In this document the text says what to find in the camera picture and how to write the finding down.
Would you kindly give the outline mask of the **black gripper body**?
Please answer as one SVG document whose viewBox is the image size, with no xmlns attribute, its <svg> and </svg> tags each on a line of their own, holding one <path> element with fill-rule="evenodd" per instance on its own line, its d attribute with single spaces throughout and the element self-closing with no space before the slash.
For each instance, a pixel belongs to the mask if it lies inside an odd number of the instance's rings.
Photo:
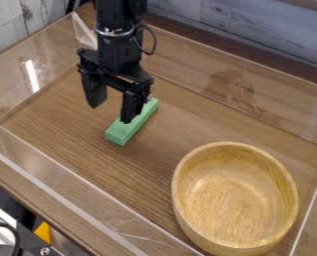
<svg viewBox="0 0 317 256">
<path fill-rule="evenodd" d="M 119 90 L 143 92 L 150 95 L 152 77 L 140 67 L 142 54 L 151 55 L 154 51 L 143 49 L 143 32 L 120 35 L 105 35 L 96 32 L 96 49 L 79 48 L 79 72 L 103 77 L 105 85 Z"/>
</svg>

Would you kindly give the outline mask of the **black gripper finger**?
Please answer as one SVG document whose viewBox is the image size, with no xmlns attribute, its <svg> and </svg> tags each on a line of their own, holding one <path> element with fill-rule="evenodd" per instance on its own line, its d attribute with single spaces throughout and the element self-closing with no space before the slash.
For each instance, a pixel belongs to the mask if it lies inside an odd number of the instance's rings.
<svg viewBox="0 0 317 256">
<path fill-rule="evenodd" d="M 126 91 L 123 93 L 120 121 L 128 124 L 140 114 L 143 105 L 147 102 L 147 95 L 143 92 Z"/>
<path fill-rule="evenodd" d="M 107 99 L 107 85 L 101 76 L 81 72 L 81 87 L 85 101 L 91 108 L 96 108 Z"/>
</svg>

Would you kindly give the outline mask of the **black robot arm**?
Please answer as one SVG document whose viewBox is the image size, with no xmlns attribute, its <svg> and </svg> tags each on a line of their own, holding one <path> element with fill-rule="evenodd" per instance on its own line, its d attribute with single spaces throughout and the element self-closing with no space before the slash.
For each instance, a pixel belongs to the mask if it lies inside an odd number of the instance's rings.
<svg viewBox="0 0 317 256">
<path fill-rule="evenodd" d="M 127 124 L 140 114 L 148 101 L 154 79 L 140 66 L 146 51 L 142 15 L 147 0 L 95 0 L 96 49 L 79 48 L 77 71 L 85 101 L 96 108 L 107 99 L 107 88 L 122 93 L 120 121 Z"/>
</svg>

